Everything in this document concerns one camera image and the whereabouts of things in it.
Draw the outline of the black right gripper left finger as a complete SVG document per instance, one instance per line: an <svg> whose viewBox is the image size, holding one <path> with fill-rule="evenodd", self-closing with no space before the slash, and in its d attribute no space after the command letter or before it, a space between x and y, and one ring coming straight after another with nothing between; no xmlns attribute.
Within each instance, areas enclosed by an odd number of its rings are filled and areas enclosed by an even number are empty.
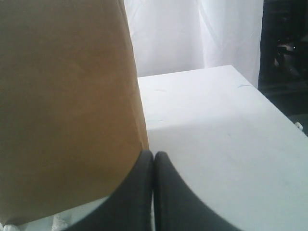
<svg viewBox="0 0 308 231"><path fill-rule="evenodd" d="M150 231L154 157L142 151L111 196L68 231Z"/></svg>

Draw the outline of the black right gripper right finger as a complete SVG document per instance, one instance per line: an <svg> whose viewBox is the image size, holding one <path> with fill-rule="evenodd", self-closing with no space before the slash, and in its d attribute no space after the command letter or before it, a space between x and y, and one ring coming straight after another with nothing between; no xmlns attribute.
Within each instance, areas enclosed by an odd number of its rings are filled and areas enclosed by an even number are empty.
<svg viewBox="0 0 308 231"><path fill-rule="evenodd" d="M154 219L157 231L236 231L184 182L165 152L154 158Z"/></svg>

